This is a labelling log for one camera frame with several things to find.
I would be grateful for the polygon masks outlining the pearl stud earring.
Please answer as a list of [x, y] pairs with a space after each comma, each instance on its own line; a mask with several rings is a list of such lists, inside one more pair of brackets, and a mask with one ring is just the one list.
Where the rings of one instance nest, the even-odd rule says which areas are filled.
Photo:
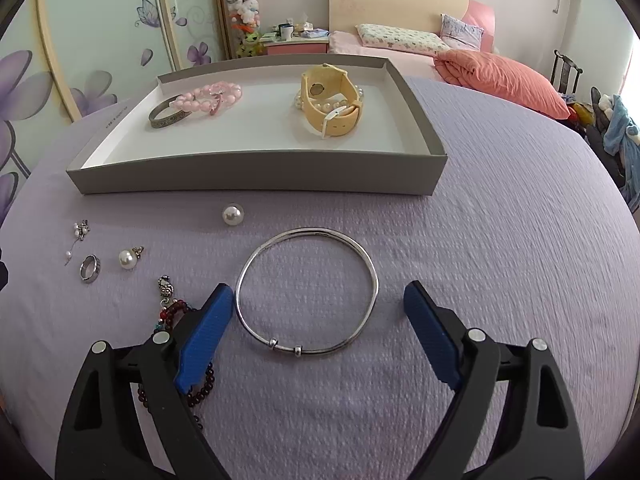
[[118, 263], [124, 270], [134, 270], [144, 252], [143, 246], [123, 249], [118, 254]]

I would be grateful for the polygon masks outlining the small silver flower earring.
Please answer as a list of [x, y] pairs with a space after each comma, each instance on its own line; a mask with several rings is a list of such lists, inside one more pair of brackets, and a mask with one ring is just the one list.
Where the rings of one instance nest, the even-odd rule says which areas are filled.
[[74, 227], [73, 227], [74, 240], [72, 241], [70, 248], [68, 248], [65, 252], [64, 266], [67, 266], [70, 263], [70, 260], [72, 260], [74, 247], [78, 243], [82, 242], [86, 238], [89, 232], [90, 232], [90, 226], [89, 226], [88, 220], [81, 220], [79, 222], [74, 223]]

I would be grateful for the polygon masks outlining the white pearl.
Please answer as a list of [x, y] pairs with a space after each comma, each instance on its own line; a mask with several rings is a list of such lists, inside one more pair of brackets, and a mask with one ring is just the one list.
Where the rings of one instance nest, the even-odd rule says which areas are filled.
[[226, 226], [239, 226], [244, 220], [244, 209], [238, 204], [229, 204], [224, 207], [221, 218]]

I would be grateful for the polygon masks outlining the yellow wrist watch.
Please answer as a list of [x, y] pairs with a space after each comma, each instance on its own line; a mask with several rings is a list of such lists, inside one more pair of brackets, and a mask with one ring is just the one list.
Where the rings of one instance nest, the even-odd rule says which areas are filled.
[[362, 92], [346, 70], [323, 63], [302, 73], [296, 106], [320, 138], [339, 138], [358, 126]]

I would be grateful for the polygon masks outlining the lilac tablecloth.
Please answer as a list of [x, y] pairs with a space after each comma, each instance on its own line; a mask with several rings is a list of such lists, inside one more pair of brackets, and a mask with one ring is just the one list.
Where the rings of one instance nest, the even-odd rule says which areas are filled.
[[[436, 304], [498, 341], [542, 338], [570, 392], [588, 470], [623, 428], [639, 357], [639, 232], [600, 160], [573, 131], [481, 93], [416, 79], [448, 160], [430, 197], [328, 193], [83, 196], [66, 169], [115, 112], [65, 128], [1, 228], [1, 392], [44, 469], [90, 346], [140, 344], [160, 310], [157, 281], [199, 307], [250, 253], [299, 226], [367, 249], [380, 292], [348, 348], [322, 359], [274, 353], [231, 323], [198, 414], [235, 479], [403, 479], [451, 391], [402, 310], [420, 281]], [[244, 209], [226, 226], [229, 204]], [[75, 222], [90, 232], [73, 250]], [[143, 246], [134, 270], [121, 250]]]

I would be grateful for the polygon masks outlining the blue plush clothing pile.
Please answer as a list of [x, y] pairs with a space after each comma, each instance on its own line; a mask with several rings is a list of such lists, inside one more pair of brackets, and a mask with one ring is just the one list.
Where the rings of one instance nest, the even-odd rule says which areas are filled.
[[597, 87], [590, 96], [593, 122], [586, 127], [587, 142], [634, 214], [639, 211], [639, 125], [621, 96], [607, 96]]

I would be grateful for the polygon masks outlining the grey cardboard tray box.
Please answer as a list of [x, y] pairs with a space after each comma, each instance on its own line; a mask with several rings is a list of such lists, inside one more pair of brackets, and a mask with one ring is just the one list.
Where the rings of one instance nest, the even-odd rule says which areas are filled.
[[[363, 90], [363, 118], [322, 139], [294, 105], [303, 72], [323, 62]], [[161, 102], [203, 84], [239, 84], [239, 103], [155, 129]], [[124, 102], [70, 163], [84, 194], [323, 191], [430, 195], [447, 161], [425, 110], [387, 58], [294, 54], [242, 58], [157, 78]]]

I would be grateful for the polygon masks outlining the dark wooden chair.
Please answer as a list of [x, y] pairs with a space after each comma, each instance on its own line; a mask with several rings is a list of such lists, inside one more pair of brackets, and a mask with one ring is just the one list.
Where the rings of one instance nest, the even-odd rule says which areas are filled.
[[571, 58], [559, 50], [554, 49], [554, 61], [550, 77], [550, 84], [557, 92], [575, 94], [580, 76], [584, 72]]

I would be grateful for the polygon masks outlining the folded coral duvet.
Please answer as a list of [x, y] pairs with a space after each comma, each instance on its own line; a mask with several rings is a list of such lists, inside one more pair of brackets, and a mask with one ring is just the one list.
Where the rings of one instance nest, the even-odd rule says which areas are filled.
[[434, 65], [448, 84], [490, 94], [555, 120], [570, 117], [551, 82], [518, 61], [493, 53], [451, 49], [440, 52]]

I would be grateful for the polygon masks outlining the sliding floral wardrobe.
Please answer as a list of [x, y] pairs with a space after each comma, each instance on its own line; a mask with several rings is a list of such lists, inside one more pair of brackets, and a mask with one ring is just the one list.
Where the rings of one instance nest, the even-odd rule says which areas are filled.
[[24, 0], [1, 38], [1, 210], [62, 128], [221, 61], [218, 0]]

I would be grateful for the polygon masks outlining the lilac patterned pillow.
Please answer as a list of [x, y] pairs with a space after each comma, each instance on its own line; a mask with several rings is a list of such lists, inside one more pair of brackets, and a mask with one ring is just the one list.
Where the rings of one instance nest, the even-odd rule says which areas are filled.
[[451, 49], [480, 51], [483, 36], [483, 27], [442, 14], [439, 37]]

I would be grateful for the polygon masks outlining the green plush toy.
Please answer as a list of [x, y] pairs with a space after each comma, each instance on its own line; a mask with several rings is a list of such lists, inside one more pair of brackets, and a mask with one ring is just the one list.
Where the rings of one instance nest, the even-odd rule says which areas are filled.
[[260, 42], [260, 35], [258, 32], [251, 32], [246, 34], [240, 41], [236, 55], [239, 58], [252, 58], [253, 56], [262, 55], [262, 43]]

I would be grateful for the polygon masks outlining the floral white pillow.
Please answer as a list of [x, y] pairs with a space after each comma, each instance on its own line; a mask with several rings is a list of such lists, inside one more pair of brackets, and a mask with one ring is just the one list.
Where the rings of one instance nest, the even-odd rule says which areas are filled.
[[370, 48], [437, 56], [450, 49], [434, 32], [422, 32], [380, 24], [359, 24], [356, 31], [361, 42]]

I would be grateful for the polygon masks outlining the pink white nightstand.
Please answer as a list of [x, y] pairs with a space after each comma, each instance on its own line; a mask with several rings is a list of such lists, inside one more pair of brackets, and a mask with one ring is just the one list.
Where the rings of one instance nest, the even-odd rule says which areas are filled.
[[295, 36], [289, 40], [283, 40], [273, 32], [262, 36], [260, 44], [265, 55], [323, 54], [329, 52], [330, 40], [328, 36], [320, 38]]

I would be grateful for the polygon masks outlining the white mug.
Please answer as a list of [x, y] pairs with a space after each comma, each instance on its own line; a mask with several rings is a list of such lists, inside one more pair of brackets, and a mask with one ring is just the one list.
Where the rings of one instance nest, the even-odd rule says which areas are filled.
[[284, 23], [279, 25], [279, 37], [281, 41], [290, 41], [293, 38], [294, 26]]

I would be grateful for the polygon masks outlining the bed with pink sheet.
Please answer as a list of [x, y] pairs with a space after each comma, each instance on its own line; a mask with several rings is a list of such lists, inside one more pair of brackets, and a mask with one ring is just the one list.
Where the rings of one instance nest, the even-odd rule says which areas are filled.
[[435, 70], [436, 56], [366, 47], [356, 31], [359, 24], [380, 24], [434, 32], [439, 36], [442, 14], [483, 27], [480, 52], [501, 55], [495, 46], [494, 11], [490, 6], [475, 0], [329, 0], [329, 51], [387, 56], [405, 75], [446, 82]]

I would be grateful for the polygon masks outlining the clear tube of plush toys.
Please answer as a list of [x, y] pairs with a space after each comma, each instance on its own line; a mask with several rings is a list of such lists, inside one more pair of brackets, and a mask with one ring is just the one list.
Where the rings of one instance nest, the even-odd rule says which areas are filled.
[[240, 41], [246, 34], [258, 32], [260, 35], [260, 7], [258, 0], [224, 0], [227, 18], [227, 32], [232, 58], [236, 55]]

